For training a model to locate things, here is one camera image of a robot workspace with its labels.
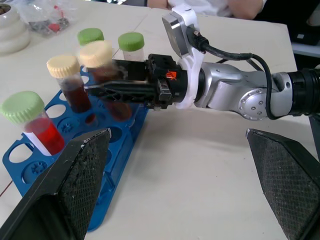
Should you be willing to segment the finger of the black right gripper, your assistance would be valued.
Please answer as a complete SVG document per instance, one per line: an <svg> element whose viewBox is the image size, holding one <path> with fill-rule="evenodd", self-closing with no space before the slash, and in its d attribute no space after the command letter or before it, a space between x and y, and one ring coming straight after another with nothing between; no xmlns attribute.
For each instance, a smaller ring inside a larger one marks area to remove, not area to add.
<svg viewBox="0 0 320 240"><path fill-rule="evenodd" d="M130 61L115 59L115 73L112 81L148 81L150 78L149 61Z"/></svg>
<svg viewBox="0 0 320 240"><path fill-rule="evenodd" d="M90 96L107 102L159 104L159 94L154 83L147 80L112 80L87 85Z"/></svg>

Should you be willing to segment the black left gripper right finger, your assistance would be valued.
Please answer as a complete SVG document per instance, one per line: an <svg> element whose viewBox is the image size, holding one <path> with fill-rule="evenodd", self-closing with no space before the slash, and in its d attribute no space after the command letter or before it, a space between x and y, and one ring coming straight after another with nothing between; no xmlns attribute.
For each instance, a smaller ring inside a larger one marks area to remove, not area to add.
<svg viewBox="0 0 320 240"><path fill-rule="evenodd" d="M320 238L320 163L299 142L249 128L263 194L289 240Z"/></svg>

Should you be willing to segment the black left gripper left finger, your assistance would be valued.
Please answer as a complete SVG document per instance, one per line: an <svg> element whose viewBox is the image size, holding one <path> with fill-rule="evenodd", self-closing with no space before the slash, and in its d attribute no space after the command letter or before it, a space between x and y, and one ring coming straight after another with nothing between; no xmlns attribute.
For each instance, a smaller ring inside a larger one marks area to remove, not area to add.
<svg viewBox="0 0 320 240"><path fill-rule="evenodd" d="M100 193L111 130L72 139L0 228L2 240L83 240Z"/></svg>

